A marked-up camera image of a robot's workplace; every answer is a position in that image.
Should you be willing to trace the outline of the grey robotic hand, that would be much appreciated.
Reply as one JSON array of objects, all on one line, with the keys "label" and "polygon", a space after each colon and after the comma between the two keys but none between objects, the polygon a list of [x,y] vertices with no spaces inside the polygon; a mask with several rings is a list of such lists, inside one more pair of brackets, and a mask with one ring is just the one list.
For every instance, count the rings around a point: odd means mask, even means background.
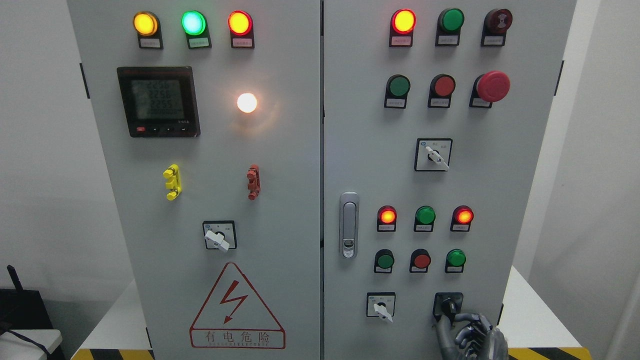
[{"label": "grey robotic hand", "polygon": [[459,313],[453,322],[467,321],[457,335],[451,321],[442,316],[435,326],[439,353],[443,360],[509,360],[505,335],[483,314]]}]

